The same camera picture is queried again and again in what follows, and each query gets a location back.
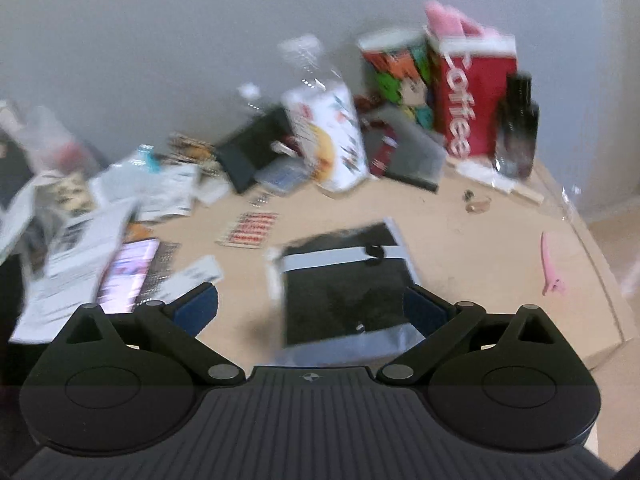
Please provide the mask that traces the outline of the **tea bottle with white label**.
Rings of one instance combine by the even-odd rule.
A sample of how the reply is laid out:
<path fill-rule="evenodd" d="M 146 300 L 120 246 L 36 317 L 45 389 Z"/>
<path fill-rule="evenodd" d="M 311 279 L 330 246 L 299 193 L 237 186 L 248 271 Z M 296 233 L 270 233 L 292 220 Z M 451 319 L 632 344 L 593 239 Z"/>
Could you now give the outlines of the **tea bottle with white label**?
<path fill-rule="evenodd" d="M 347 193 L 369 177 L 352 92 L 316 36 L 285 40 L 278 49 L 296 76 L 281 103 L 312 180 L 326 194 Z"/>

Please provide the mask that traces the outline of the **black wallet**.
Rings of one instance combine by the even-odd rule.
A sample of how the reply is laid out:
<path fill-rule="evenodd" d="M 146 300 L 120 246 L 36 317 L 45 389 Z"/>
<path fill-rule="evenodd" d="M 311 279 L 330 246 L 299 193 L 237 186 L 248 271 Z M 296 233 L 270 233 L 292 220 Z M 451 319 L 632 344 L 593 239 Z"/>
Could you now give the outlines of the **black wallet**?
<path fill-rule="evenodd" d="M 236 194 L 256 184 L 256 174 L 279 157 L 271 144 L 292 133 L 282 106 L 252 119 L 214 148 L 216 161 L 227 174 Z"/>

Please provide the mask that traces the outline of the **blue white mask packet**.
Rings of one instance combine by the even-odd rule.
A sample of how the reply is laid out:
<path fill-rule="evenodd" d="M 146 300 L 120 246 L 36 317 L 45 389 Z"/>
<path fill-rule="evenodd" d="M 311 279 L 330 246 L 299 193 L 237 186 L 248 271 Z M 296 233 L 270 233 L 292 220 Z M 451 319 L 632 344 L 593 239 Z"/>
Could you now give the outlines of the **blue white mask packet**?
<path fill-rule="evenodd" d="M 89 182 L 90 191 L 100 206 L 130 198 L 141 198 L 160 178 L 160 163 L 149 144 L 114 162 Z"/>

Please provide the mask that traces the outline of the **white business card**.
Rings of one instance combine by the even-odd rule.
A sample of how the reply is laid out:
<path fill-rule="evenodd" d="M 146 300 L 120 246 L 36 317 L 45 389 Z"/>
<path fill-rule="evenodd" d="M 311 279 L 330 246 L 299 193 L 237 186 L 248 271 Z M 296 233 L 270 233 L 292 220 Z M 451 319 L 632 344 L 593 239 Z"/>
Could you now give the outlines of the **white business card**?
<path fill-rule="evenodd" d="M 162 281 L 151 299 L 170 304 L 203 283 L 216 284 L 223 278 L 224 272 L 215 257 L 204 256 Z"/>

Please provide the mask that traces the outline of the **small clear water bottle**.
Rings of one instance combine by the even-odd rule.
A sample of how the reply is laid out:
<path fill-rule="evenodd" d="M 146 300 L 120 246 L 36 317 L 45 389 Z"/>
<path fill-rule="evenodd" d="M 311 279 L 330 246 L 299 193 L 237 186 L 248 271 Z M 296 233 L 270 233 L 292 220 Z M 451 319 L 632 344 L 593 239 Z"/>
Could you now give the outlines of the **small clear water bottle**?
<path fill-rule="evenodd" d="M 242 109 L 252 116 L 261 115 L 264 112 L 262 105 L 262 92 L 251 82 L 241 84 L 237 89 L 238 97 L 242 103 Z"/>

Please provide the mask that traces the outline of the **red patterned sticker card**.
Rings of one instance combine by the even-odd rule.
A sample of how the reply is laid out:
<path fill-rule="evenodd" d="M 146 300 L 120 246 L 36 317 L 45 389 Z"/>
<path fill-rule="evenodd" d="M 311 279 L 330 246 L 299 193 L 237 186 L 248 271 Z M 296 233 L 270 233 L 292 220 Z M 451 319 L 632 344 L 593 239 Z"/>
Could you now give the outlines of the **red patterned sticker card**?
<path fill-rule="evenodd" d="M 271 211 L 249 211 L 240 214 L 217 238 L 221 246 L 258 249 L 268 238 L 279 215 Z"/>

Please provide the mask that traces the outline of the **white charger block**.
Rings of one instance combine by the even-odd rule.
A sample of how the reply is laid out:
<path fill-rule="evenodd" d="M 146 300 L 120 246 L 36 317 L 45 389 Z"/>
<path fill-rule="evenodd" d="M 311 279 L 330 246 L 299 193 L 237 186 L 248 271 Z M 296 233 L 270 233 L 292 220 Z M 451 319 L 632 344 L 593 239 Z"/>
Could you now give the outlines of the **white charger block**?
<path fill-rule="evenodd" d="M 194 188 L 194 198 L 205 207 L 210 207 L 232 191 L 225 177 L 206 177 Z"/>

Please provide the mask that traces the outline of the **dark perfume bottle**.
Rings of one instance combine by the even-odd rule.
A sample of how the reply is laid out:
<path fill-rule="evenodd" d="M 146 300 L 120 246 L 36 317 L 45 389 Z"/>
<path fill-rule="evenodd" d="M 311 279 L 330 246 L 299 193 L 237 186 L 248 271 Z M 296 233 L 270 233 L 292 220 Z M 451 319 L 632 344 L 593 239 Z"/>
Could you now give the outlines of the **dark perfume bottle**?
<path fill-rule="evenodd" d="M 533 172 L 539 106 L 532 99 L 532 76 L 506 75 L 506 92 L 497 106 L 494 167 L 499 174 L 526 180 Z"/>

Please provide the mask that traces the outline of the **colourful cartoon paper cup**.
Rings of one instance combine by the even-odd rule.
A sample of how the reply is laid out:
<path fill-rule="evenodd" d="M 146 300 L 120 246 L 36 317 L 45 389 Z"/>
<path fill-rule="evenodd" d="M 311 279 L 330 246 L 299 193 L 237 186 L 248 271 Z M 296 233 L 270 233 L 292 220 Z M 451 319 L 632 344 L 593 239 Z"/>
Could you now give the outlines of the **colourful cartoon paper cup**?
<path fill-rule="evenodd" d="M 391 27 L 357 41 L 382 98 L 424 129 L 434 122 L 431 66 L 423 27 Z"/>

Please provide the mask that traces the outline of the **clear plastic bag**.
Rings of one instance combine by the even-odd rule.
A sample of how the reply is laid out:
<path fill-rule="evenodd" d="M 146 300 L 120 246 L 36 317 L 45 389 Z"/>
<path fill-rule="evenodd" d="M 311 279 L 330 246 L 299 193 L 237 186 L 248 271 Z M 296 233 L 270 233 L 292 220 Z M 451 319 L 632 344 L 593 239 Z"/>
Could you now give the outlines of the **clear plastic bag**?
<path fill-rule="evenodd" d="M 1 131 L 24 153 L 35 174 L 81 172 L 92 177 L 102 167 L 85 143 L 69 132 L 47 107 L 36 106 L 24 118 L 17 107 L 1 101 Z"/>

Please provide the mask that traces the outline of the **small clear plastic box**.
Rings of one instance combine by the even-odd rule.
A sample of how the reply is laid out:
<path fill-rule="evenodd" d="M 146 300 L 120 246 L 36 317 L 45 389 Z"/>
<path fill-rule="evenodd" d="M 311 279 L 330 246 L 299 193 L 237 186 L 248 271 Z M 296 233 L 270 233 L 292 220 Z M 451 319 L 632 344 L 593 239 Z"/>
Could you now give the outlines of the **small clear plastic box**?
<path fill-rule="evenodd" d="M 255 174 L 255 181 L 267 192 L 287 196 L 308 182 L 311 172 L 299 157 L 282 156 Z"/>

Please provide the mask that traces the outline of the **printed paper documents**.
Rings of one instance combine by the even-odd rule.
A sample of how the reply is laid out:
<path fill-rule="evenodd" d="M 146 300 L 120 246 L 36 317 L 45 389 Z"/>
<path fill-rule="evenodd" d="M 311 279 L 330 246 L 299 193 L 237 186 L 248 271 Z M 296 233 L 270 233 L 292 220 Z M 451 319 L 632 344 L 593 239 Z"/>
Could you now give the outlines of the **printed paper documents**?
<path fill-rule="evenodd" d="M 17 192 L 1 215 L 1 260 L 18 258 L 18 276 L 26 281 L 9 341 L 48 344 L 82 304 L 96 299 L 103 274 L 122 244 L 126 226 L 137 208 L 134 198 L 96 208 L 70 218 L 51 217 L 44 226 L 53 232 L 38 271 L 27 251 L 27 228 L 44 218 L 48 186 L 60 183 L 55 171 L 38 174 Z"/>

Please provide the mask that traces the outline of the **black white patterned mug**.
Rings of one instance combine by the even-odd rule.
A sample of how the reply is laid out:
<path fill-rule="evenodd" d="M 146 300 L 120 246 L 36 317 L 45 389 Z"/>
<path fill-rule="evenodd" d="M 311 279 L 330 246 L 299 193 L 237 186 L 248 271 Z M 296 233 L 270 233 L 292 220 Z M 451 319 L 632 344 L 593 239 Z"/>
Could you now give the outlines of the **black white patterned mug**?
<path fill-rule="evenodd" d="M 81 172 L 73 172 L 47 187 L 47 193 L 60 211 L 78 217 L 96 209 L 96 203 Z"/>

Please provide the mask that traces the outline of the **white blue sachet packet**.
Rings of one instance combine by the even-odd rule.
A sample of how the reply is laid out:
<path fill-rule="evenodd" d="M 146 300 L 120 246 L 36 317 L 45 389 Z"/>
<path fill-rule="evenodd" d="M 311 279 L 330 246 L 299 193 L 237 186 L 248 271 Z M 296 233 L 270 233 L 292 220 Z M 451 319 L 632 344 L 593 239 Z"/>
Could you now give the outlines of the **white blue sachet packet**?
<path fill-rule="evenodd" d="M 147 174 L 137 190 L 137 220 L 190 216 L 199 178 L 200 168 L 193 164 L 163 166 L 156 174 Z"/>

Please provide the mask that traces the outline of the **black silver foil package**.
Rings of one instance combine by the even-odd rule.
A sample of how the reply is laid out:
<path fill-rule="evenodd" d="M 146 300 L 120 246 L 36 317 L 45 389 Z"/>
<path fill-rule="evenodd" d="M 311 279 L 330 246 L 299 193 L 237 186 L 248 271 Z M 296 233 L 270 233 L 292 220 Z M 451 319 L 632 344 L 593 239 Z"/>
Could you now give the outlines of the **black silver foil package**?
<path fill-rule="evenodd" d="M 274 364 L 378 365 L 423 339 L 402 307 L 419 274 L 391 218 L 272 248 L 267 280 Z"/>

